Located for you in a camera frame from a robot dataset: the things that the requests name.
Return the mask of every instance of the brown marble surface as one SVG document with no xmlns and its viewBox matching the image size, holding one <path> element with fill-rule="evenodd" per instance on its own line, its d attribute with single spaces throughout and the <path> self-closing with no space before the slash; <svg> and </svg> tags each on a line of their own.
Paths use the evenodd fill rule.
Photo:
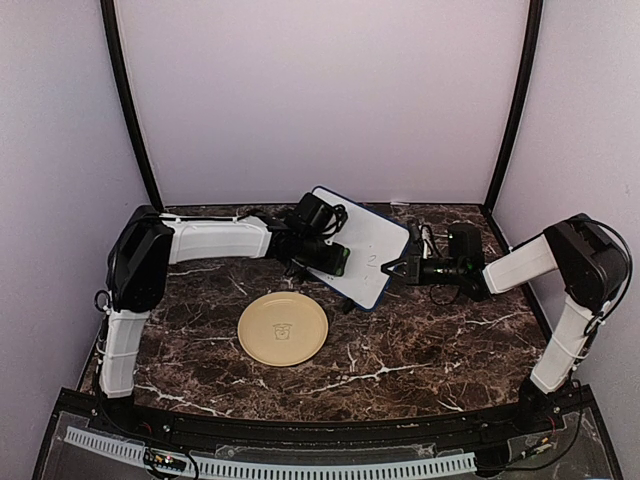
<svg viewBox="0 0 640 480">
<path fill-rule="evenodd" d="M 172 213 L 226 215 L 236 208 L 183 207 Z M 373 208 L 402 223 L 429 223 L 439 236 L 451 223 L 471 222 L 482 229 L 487 261 L 500 256 L 476 206 Z M 446 238 L 438 241 L 444 249 Z M 140 344 L 135 395 L 141 405 L 282 421 L 382 420 L 476 410 L 516 401 L 520 382 L 545 344 L 519 289 L 481 303 L 460 297 L 439 306 L 430 300 L 428 287 L 392 282 L 374 312 L 345 315 L 342 297 L 322 283 L 292 281 L 275 260 L 198 260 L 169 271 L 164 299 Z M 295 367 L 258 363 L 238 342 L 242 311 L 276 291 L 308 295 L 329 319 L 324 347 Z M 452 293 L 444 287 L 434 296 L 444 302 Z M 89 377 L 85 391 L 90 390 Z"/>
</svg>

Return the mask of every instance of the black frame post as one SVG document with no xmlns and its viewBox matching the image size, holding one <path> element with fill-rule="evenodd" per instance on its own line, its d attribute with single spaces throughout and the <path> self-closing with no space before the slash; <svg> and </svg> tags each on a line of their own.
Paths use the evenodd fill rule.
<svg viewBox="0 0 640 480">
<path fill-rule="evenodd" d="M 484 207 L 489 213 L 493 212 L 500 195 L 500 189 L 504 183 L 504 177 L 507 174 L 511 152 L 518 134 L 524 103 L 527 98 L 527 90 L 529 89 L 529 80 L 531 78 L 531 70 L 533 69 L 533 59 L 536 53 L 536 45 L 538 43 L 538 33 L 540 32 L 540 21 L 542 19 L 543 0 L 530 0 L 529 16 L 527 18 L 527 28 L 522 45 L 522 56 L 520 57 L 520 67 L 518 69 L 518 77 L 516 79 L 516 87 L 513 92 L 513 100 L 511 101 L 511 110 L 507 119 L 507 126 L 502 137 L 502 145 L 500 153 L 496 161 L 496 166 L 491 178 L 491 184 L 484 200 Z"/>
<path fill-rule="evenodd" d="M 138 162 L 138 168 L 140 169 L 149 201 L 158 212 L 163 212 L 164 206 L 160 198 L 160 191 L 158 190 L 156 179 L 153 176 L 151 162 L 149 161 L 149 155 L 144 145 L 142 131 L 140 130 L 138 116 L 133 103 L 133 96 L 131 95 L 131 86 L 129 85 L 124 54 L 122 53 L 114 0 L 100 0 L 100 5 L 102 7 L 102 20 L 107 37 L 107 46 L 109 47 L 109 56 L 111 57 L 113 76 L 116 81 L 118 95 L 120 96 L 120 106 L 122 107 L 124 120 L 127 124 L 127 130 L 129 131 L 133 152 Z"/>
</svg>

